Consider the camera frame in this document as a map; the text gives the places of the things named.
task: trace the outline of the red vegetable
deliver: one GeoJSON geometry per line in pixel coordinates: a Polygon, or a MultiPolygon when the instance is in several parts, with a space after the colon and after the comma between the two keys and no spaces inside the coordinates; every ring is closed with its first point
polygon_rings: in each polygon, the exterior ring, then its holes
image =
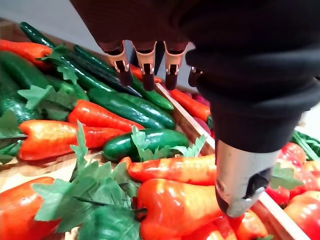
{"type": "Polygon", "coordinates": [[[295,196],[284,209],[286,214],[311,240],[320,239],[320,192],[305,192],[295,196]]]}
{"type": "Polygon", "coordinates": [[[52,184],[51,177],[40,177],[0,193],[0,239],[41,240],[50,235],[59,220],[35,221],[43,200],[32,184],[52,184]]]}
{"type": "Polygon", "coordinates": [[[79,120],[90,127],[103,127],[120,129],[129,133],[132,127],[144,129],[140,124],[120,117],[93,102],[79,99],[72,112],[68,116],[68,122],[75,124],[79,120]]]}
{"type": "MultiPolygon", "coordinates": [[[[28,120],[20,124],[28,138],[22,143],[18,156],[23,160],[40,160],[72,152],[77,144],[76,124],[64,121],[28,120]]],[[[122,130],[107,127],[84,126],[88,148],[102,147],[108,140],[124,134],[122,130]]]]}
{"type": "Polygon", "coordinates": [[[303,164],[307,159],[305,151],[298,144],[293,142],[288,142],[281,151],[284,155],[286,153],[295,155],[301,164],[303,164]]]}
{"type": "Polygon", "coordinates": [[[210,117],[210,108],[208,106],[192,99],[177,89],[169,92],[172,98],[181,104],[192,117],[199,118],[206,123],[208,122],[208,118],[210,117]]]}
{"type": "Polygon", "coordinates": [[[143,240],[167,240],[191,234],[221,214],[214,186],[197,186],[164,179],[144,182],[138,208],[147,209],[141,223],[143,240]]]}
{"type": "Polygon", "coordinates": [[[0,50],[18,54],[41,69],[46,70],[51,67],[46,62],[36,60],[36,58],[42,58],[51,54],[52,49],[48,46],[33,42],[15,42],[0,39],[0,50]]]}
{"type": "Polygon", "coordinates": [[[271,187],[267,187],[265,189],[265,192],[278,204],[282,206],[286,206],[289,197],[290,197],[290,191],[284,187],[279,187],[277,190],[274,190],[271,187]]]}
{"type": "Polygon", "coordinates": [[[140,182],[167,179],[180,183],[210,186],[216,183],[215,156],[177,157],[133,162],[130,177],[140,182]]]}

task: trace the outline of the robotic arm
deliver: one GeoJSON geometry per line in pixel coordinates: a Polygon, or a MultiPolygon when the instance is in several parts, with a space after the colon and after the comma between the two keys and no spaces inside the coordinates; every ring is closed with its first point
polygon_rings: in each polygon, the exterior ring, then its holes
{"type": "Polygon", "coordinates": [[[194,43],[189,83],[211,103],[218,204],[231,217],[251,207],[301,114],[320,100],[320,1],[71,2],[125,85],[132,79],[123,40],[133,42],[149,91],[155,42],[165,41],[169,90],[194,43]]]}

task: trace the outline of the green cucumber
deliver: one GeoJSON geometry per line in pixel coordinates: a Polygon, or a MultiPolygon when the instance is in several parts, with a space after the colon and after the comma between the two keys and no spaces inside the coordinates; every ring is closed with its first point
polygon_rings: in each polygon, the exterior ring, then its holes
{"type": "Polygon", "coordinates": [[[134,75],[132,75],[132,87],[137,90],[144,99],[150,101],[154,105],[165,111],[173,111],[174,106],[165,97],[161,96],[155,90],[147,91],[144,89],[142,82],[140,82],[134,75]]]}
{"type": "Polygon", "coordinates": [[[49,85],[38,68],[13,52],[0,51],[0,63],[22,89],[30,89],[32,85],[45,89],[49,85]]]}
{"type": "Polygon", "coordinates": [[[75,94],[78,99],[83,99],[89,101],[89,98],[85,92],[85,90],[82,89],[79,84],[69,84],[57,77],[46,75],[45,76],[48,82],[56,91],[63,90],[67,94],[75,94]]]}
{"type": "Polygon", "coordinates": [[[19,89],[2,66],[0,68],[0,116],[7,110],[11,110],[19,124],[27,120],[41,119],[38,111],[26,108],[26,101],[17,93],[19,89]]]}
{"type": "Polygon", "coordinates": [[[89,73],[96,76],[104,83],[119,92],[130,94],[140,98],[142,97],[142,95],[134,90],[131,86],[122,85],[120,79],[116,76],[116,70],[108,66],[104,61],[97,58],[78,45],[74,46],[74,50],[76,54],[69,54],[69,57],[80,67],[87,70],[89,73]]]}
{"type": "Polygon", "coordinates": [[[119,96],[144,109],[150,114],[150,116],[161,122],[167,129],[176,128],[176,122],[174,118],[168,112],[160,109],[153,103],[143,98],[132,96],[126,93],[119,93],[119,96]]]}
{"type": "Polygon", "coordinates": [[[108,92],[100,88],[93,88],[87,92],[91,102],[98,104],[110,112],[129,119],[145,128],[162,129],[165,126],[153,119],[148,112],[141,107],[122,98],[118,92],[108,92]]]}
{"type": "MultiPolygon", "coordinates": [[[[33,26],[29,25],[26,22],[20,23],[21,30],[26,34],[26,36],[34,43],[46,45],[49,48],[55,48],[56,45],[47,37],[45,37],[41,32],[35,29],[33,26]]],[[[75,71],[76,76],[78,77],[77,82],[79,85],[84,87],[86,90],[93,88],[101,88],[109,92],[114,92],[115,90],[103,82],[96,79],[90,73],[82,69],[78,64],[73,62],[66,55],[61,55],[60,59],[66,66],[70,67],[75,71]]]]}
{"type": "MultiPolygon", "coordinates": [[[[154,152],[169,146],[189,146],[189,140],[182,132],[171,129],[144,129],[145,142],[148,149],[154,152]]],[[[139,159],[138,150],[132,141],[131,133],[115,137],[108,141],[103,148],[103,155],[108,160],[118,163],[124,157],[130,157],[133,161],[139,159]]]]}

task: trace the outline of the wooden crate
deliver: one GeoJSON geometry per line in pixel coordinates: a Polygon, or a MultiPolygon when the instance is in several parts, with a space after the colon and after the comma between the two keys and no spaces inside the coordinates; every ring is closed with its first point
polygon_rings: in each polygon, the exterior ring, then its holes
{"type": "MultiPolygon", "coordinates": [[[[57,37],[45,34],[57,44],[66,44],[72,47],[71,42],[63,41],[57,37]]],[[[19,25],[10,21],[0,21],[0,36],[3,39],[16,42],[29,42],[29,39],[20,30],[19,25]]],[[[96,56],[107,59],[103,54],[92,52],[96,56]]],[[[178,125],[177,129],[184,132],[191,142],[203,135],[207,136],[206,143],[201,154],[208,155],[215,152],[215,140],[180,106],[169,93],[159,84],[156,84],[158,93],[172,102],[174,106],[173,117],[178,125]]],[[[89,152],[86,159],[92,158],[94,152],[89,152]]],[[[68,181],[76,164],[74,154],[58,157],[56,161],[37,161],[33,165],[19,162],[16,159],[9,164],[0,166],[0,192],[18,186],[29,180],[42,176],[60,178],[68,181]]],[[[291,220],[291,218],[272,200],[268,194],[263,193],[258,202],[253,206],[254,212],[261,218],[274,240],[310,240],[310,238],[291,220]]],[[[46,240],[74,240],[76,229],[71,233],[55,234],[46,240]]]]}

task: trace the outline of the white wall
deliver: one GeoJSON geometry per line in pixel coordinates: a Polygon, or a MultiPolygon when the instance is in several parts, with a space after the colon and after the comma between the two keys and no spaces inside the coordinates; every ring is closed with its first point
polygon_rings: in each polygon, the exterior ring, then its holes
{"type": "MultiPolygon", "coordinates": [[[[102,53],[68,0],[0,0],[0,18],[17,23],[27,22],[45,33],[102,53]]],[[[126,43],[126,51],[128,55],[132,52],[129,42],[126,43]]],[[[178,75],[179,85],[190,87],[189,71],[190,67],[183,59],[178,75]]],[[[165,74],[164,61],[162,61],[158,76],[164,78],[165,74]]]]}

